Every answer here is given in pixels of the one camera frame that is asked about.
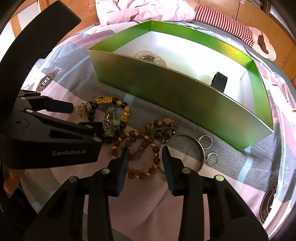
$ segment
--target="stuffed animal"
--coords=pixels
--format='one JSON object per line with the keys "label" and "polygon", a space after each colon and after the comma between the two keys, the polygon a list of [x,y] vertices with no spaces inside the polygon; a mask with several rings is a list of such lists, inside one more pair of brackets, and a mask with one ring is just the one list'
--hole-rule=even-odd
{"label": "stuffed animal", "polygon": [[194,20],[222,29],[240,38],[262,57],[269,59],[270,61],[276,60],[276,52],[270,44],[266,34],[262,31],[245,26],[220,12],[200,4],[195,6],[194,11]]}

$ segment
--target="silver ring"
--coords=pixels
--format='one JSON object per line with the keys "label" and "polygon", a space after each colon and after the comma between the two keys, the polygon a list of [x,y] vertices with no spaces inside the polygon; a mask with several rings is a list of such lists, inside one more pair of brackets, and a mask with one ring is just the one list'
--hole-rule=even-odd
{"label": "silver ring", "polygon": [[[171,136],[171,137],[168,138],[168,139],[164,139],[164,140],[159,144],[159,147],[160,147],[162,144],[165,144],[166,142],[168,142],[170,139],[172,139],[172,138],[174,138],[174,137],[177,137],[177,136],[186,137],[186,138],[192,140],[193,142],[195,142],[195,144],[196,144],[198,150],[200,151],[200,155],[201,155],[201,158],[200,158],[201,160],[200,160],[200,161],[197,160],[197,162],[200,163],[200,166],[198,167],[198,169],[196,170],[196,172],[199,172],[199,171],[202,169],[202,167],[203,167],[203,165],[204,165],[204,163],[205,163],[205,151],[204,151],[204,148],[202,147],[202,144],[201,144],[197,139],[195,139],[194,137],[191,137],[191,136],[188,136],[188,135],[185,135],[185,134],[175,134],[175,135]],[[163,173],[165,173],[165,171],[160,167],[160,165],[158,165],[158,168],[159,168]]]}
{"label": "silver ring", "polygon": [[[210,157],[210,155],[216,155],[216,157],[217,157],[217,161],[215,162],[215,164],[210,164],[210,163],[209,163],[209,157]],[[210,167],[213,167],[214,165],[216,165],[216,164],[218,163],[218,155],[217,155],[215,152],[211,152],[211,153],[209,153],[209,154],[207,155],[207,163],[209,164]]]}
{"label": "silver ring", "polygon": [[200,142],[200,140],[201,140],[203,137],[209,137],[209,138],[211,139],[211,144],[210,144],[210,146],[207,147],[207,148],[205,148],[205,147],[203,147],[203,148],[204,148],[205,150],[211,148],[211,146],[213,145],[213,139],[212,139],[210,136],[208,136],[208,135],[202,135],[202,136],[200,136],[200,137],[198,138],[198,141]]}

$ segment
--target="black circular emblem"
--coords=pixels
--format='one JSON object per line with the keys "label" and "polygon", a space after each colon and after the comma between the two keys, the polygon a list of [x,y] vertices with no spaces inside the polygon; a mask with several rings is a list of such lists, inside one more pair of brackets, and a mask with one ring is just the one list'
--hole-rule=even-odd
{"label": "black circular emblem", "polygon": [[48,75],[44,76],[42,78],[42,80],[40,80],[39,84],[37,85],[36,91],[37,92],[43,91],[51,83],[51,81],[53,81],[56,74],[57,73],[55,71],[53,71],[53,72],[49,73]]}
{"label": "black circular emblem", "polygon": [[276,181],[265,193],[264,198],[262,200],[262,203],[260,205],[260,219],[262,223],[265,223],[267,216],[269,215],[271,208],[272,208],[272,202],[274,201],[274,197],[276,194],[277,189],[277,183]]}

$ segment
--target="screw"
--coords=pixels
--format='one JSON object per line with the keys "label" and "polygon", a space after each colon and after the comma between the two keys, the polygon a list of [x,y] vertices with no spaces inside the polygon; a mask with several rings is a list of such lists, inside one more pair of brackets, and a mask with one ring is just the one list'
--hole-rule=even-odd
{"label": "screw", "polygon": [[185,174],[188,174],[188,173],[191,173],[191,170],[188,167],[184,167],[182,169],[182,172],[185,173]]}
{"label": "screw", "polygon": [[102,174],[108,174],[110,172],[110,170],[108,168],[104,168],[101,170]]}
{"label": "screw", "polygon": [[224,177],[221,176],[221,175],[217,175],[216,180],[219,181],[219,182],[222,182],[224,180]]}
{"label": "screw", "polygon": [[69,182],[74,183],[74,182],[77,181],[77,177],[76,176],[71,176],[71,177],[69,177],[68,180],[69,180]]}
{"label": "screw", "polygon": [[97,142],[101,142],[102,140],[98,137],[94,137],[94,140],[97,141]]}

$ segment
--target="bed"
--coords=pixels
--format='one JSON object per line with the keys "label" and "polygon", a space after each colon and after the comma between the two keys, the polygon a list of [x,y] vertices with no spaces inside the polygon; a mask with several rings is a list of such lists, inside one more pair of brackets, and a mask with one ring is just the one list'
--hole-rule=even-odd
{"label": "bed", "polygon": [[[272,62],[263,59],[244,42],[226,32],[197,21],[173,22],[221,39],[256,61],[271,104],[274,133],[243,151],[237,151],[212,133],[173,112],[100,83],[87,49],[139,22],[98,25],[82,31],[99,22],[96,7],[93,6],[94,1],[64,0],[63,2],[82,18],[82,22],[65,36],[64,41],[61,41],[46,59],[36,62],[23,84],[23,89],[35,91],[44,76],[56,72],[56,77],[42,91],[42,95],[72,102],[74,106],[92,101],[99,95],[113,96],[127,101],[133,110],[133,115],[128,122],[128,131],[139,130],[149,121],[170,116],[180,123],[179,133],[190,134],[194,137],[211,136],[213,147],[209,151],[214,150],[218,154],[219,163],[214,167],[205,165],[199,174],[207,177],[217,174],[225,176],[272,238],[296,202],[294,172],[296,168],[296,113],[293,112],[296,94],[293,87],[290,88],[291,82],[283,72]],[[20,11],[26,6],[25,3],[20,7]],[[39,0],[40,11],[50,3],[50,1]],[[77,107],[70,115],[41,112],[75,123],[87,121],[85,117],[81,119],[78,115]],[[96,111],[95,121],[101,121],[103,117],[103,111]],[[185,165],[192,165],[196,158],[196,154],[187,144],[172,141],[170,151],[175,157],[182,159]],[[145,153],[140,162],[131,164],[131,168],[147,168],[147,163],[151,162],[149,155],[150,152]],[[22,189],[32,207],[39,212],[69,176],[76,175],[79,178],[90,176],[105,167],[111,158],[110,146],[104,145],[96,163],[26,170],[21,178]],[[120,197],[110,198],[110,215],[115,240],[177,240],[181,210],[182,198],[172,197],[165,176],[160,171],[147,180],[127,178]],[[205,240],[209,238],[207,212],[207,205],[205,205]]]}

